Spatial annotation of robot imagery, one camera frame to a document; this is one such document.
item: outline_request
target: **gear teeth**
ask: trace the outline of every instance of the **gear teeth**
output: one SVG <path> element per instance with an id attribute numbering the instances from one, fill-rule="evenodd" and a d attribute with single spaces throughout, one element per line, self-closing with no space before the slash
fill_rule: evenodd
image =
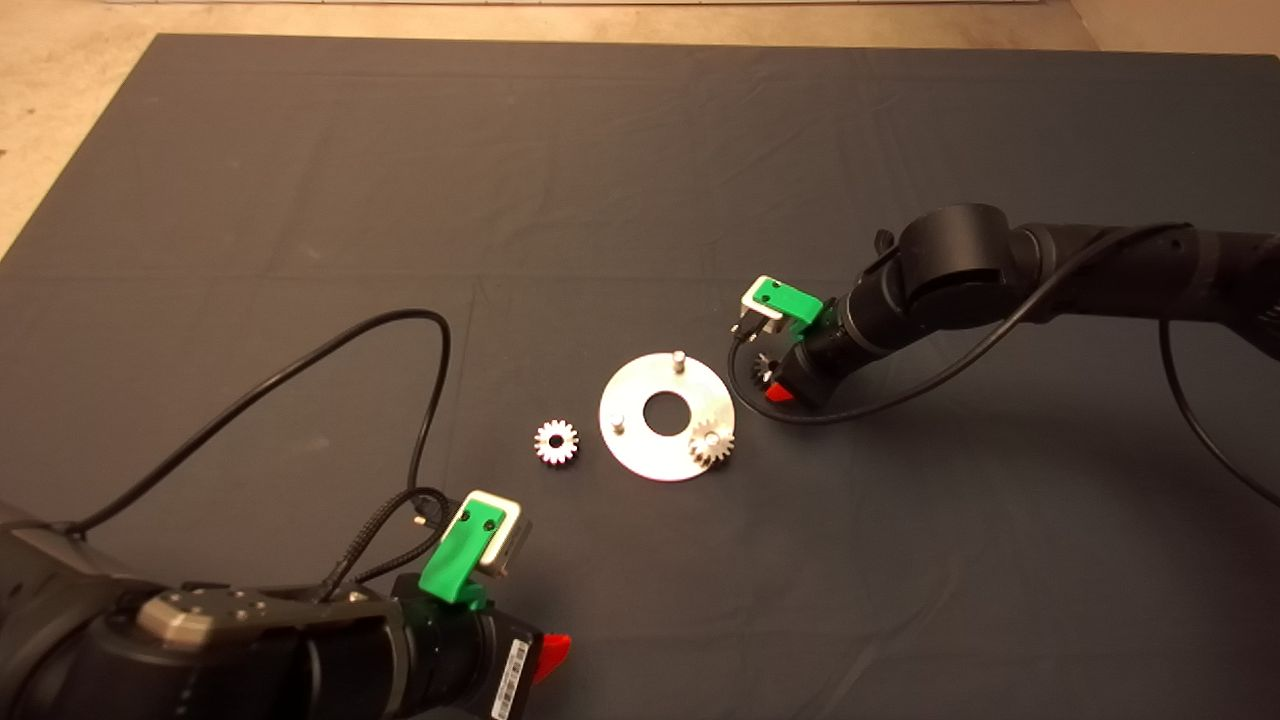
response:
<path id="1" fill-rule="evenodd" d="M 751 363 L 751 379 L 759 389 L 767 389 L 773 384 L 773 373 L 778 369 L 778 361 L 760 352 Z"/>
<path id="2" fill-rule="evenodd" d="M 548 420 L 534 434 L 534 454 L 543 462 L 559 466 L 577 455 L 577 430 L 564 420 Z"/>
<path id="3" fill-rule="evenodd" d="M 704 469 L 723 462 L 733 452 L 733 434 L 710 421 L 694 427 L 689 436 L 689 454 Z"/>

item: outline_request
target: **white label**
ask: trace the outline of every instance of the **white label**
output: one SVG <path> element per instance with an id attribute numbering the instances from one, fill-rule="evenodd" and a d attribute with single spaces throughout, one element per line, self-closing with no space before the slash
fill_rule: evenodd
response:
<path id="1" fill-rule="evenodd" d="M 494 720 L 507 720 L 511 715 L 511 703 L 516 702 L 516 689 L 520 687 L 520 675 L 525 670 L 525 659 L 529 657 L 529 643 L 525 641 L 511 641 L 511 652 L 507 653 L 507 669 L 502 671 L 502 683 L 498 685 L 498 697 L 493 698 Z"/>

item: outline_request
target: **dark gray fabric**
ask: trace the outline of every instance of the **dark gray fabric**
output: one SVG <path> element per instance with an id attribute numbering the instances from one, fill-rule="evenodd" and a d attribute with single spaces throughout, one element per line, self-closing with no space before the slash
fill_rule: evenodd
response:
<path id="1" fill-rule="evenodd" d="M 531 717 L 1275 717 L 1280 514 L 1181 425 L 1151 323 L 1019 329 L 854 425 L 744 411 L 684 484 L 630 475 L 594 419 L 636 355 L 722 369 L 759 273 L 842 292 L 876 228 L 937 205 L 1280 229 L 1276 128 L 1275 58 L 163 36 L 0 264 L 4 495 L 81 515 L 270 370 L 422 305 L 458 336 L 425 479 L 525 503 L 493 594 L 576 639 Z M 1280 369 L 1217 328 L 1175 342 L 1274 480 Z M 320 578 L 402 483 L 436 348 L 349 347 L 95 542 L 166 579 Z M 549 418 L 582 432 L 561 471 L 531 450 Z"/>

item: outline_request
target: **concrete floor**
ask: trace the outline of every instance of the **concrete floor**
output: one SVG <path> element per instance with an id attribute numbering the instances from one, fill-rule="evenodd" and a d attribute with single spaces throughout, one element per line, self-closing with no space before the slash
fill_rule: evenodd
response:
<path id="1" fill-rule="evenodd" d="M 1275 53 L 1280 32 L 1267 28 L 1280 28 L 1275 0 L 576 8 L 0 0 L 0 255 L 157 32 Z"/>

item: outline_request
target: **circular metal plate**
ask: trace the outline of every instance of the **circular metal plate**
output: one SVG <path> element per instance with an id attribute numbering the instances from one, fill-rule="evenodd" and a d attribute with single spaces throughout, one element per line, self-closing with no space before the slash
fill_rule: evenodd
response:
<path id="1" fill-rule="evenodd" d="M 677 372 L 681 361 L 684 372 Z M 689 405 L 689 425 L 673 436 L 655 433 L 644 419 L 645 404 L 660 392 Z M 636 357 L 613 374 L 600 396 L 604 445 L 618 462 L 650 480 L 687 480 L 705 470 L 689 452 L 690 428 L 704 420 L 732 433 L 733 401 L 714 370 L 680 351 Z"/>

